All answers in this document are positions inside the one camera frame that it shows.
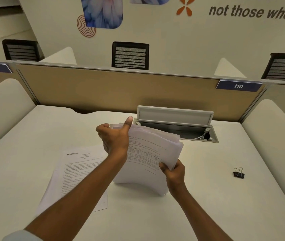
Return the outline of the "person's right hand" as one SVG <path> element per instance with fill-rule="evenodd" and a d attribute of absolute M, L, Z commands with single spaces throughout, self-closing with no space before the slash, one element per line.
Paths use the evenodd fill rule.
<path fill-rule="evenodd" d="M 185 166 L 178 159 L 174 168 L 169 173 L 164 173 L 166 176 L 169 192 L 174 198 L 177 198 L 187 188 L 185 185 Z"/>

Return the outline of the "person's left hand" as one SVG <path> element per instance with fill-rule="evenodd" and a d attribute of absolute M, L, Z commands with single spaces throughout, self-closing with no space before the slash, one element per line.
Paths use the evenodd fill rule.
<path fill-rule="evenodd" d="M 122 127 L 112 129 L 109 124 L 97 126 L 96 132 L 101 138 L 105 151 L 112 156 L 125 159 L 129 147 L 129 132 L 124 132 Z"/>

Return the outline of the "stack of printed papers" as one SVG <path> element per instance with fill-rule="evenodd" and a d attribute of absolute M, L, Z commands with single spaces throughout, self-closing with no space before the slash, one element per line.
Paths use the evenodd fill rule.
<path fill-rule="evenodd" d="M 129 129 L 127 160 L 113 182 L 136 183 L 160 196 L 166 195 L 169 189 L 159 163 L 174 169 L 184 146 L 180 139 L 178 134 L 133 123 Z"/>

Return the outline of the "person's left forearm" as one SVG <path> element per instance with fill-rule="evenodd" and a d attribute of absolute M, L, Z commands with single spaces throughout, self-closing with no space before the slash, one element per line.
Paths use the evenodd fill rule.
<path fill-rule="evenodd" d="M 42 241 L 73 241 L 126 159 L 127 149 L 111 150 L 99 166 L 24 230 Z"/>

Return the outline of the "beige desk partition panel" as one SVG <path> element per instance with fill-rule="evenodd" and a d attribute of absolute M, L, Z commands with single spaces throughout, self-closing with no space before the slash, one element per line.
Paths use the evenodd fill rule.
<path fill-rule="evenodd" d="M 16 68 L 40 105 L 80 113 L 136 113 L 141 105 L 213 111 L 213 120 L 237 122 L 265 87 L 237 80 L 237 85 L 258 89 L 219 89 L 220 80 L 215 78 L 40 64 L 16 64 Z"/>

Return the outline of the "printed paper sheet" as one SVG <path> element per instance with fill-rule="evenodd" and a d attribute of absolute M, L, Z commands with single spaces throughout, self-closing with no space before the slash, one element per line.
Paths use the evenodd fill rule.
<path fill-rule="evenodd" d="M 102 144 L 64 150 L 55 168 L 62 173 L 62 194 L 65 196 L 74 189 L 106 157 Z"/>

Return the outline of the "black mesh office chair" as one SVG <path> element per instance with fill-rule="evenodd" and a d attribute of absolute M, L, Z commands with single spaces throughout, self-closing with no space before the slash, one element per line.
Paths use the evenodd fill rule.
<path fill-rule="evenodd" d="M 6 60 L 39 62 L 45 58 L 37 41 L 4 39 L 2 45 Z"/>
<path fill-rule="evenodd" d="M 285 53 L 270 54 L 270 60 L 261 79 L 285 81 Z"/>
<path fill-rule="evenodd" d="M 120 42 L 112 43 L 112 68 L 138 70 L 149 69 L 149 44 Z"/>

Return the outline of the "plain white paper sheet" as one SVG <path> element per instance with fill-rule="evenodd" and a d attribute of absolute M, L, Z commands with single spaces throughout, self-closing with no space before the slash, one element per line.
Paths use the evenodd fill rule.
<path fill-rule="evenodd" d="M 51 176 L 47 189 L 37 207 L 35 217 L 43 213 L 47 208 L 52 206 L 55 202 L 60 200 L 64 195 L 62 194 L 62 176 L 61 170 L 55 170 Z"/>

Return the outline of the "light blue sleeve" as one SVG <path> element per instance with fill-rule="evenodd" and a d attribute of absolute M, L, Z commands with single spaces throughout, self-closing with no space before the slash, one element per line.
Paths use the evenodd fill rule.
<path fill-rule="evenodd" d="M 38 236 L 26 230 L 15 231 L 6 235 L 2 241 L 43 241 Z"/>

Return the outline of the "blue flower wall poster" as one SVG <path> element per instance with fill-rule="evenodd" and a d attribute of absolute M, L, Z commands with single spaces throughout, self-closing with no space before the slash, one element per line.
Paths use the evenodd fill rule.
<path fill-rule="evenodd" d="M 123 21 L 123 0 L 81 0 L 87 27 L 116 29 Z"/>

